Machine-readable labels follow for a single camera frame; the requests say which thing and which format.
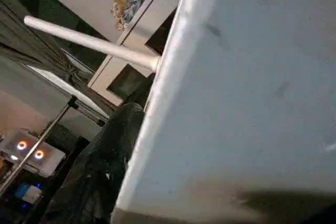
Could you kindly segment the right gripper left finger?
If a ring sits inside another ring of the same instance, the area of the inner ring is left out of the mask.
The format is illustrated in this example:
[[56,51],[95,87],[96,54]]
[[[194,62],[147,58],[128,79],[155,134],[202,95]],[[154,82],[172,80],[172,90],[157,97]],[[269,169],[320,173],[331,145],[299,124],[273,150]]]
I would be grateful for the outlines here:
[[50,200],[44,223],[109,223],[144,111],[124,104],[79,154]]

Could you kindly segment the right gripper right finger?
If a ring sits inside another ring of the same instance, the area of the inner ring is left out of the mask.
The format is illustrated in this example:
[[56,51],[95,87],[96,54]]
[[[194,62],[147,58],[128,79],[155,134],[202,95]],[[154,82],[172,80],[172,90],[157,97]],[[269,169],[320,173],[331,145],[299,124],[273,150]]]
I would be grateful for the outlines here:
[[259,214],[257,223],[300,223],[335,205],[335,193],[318,191],[260,190],[241,197]]

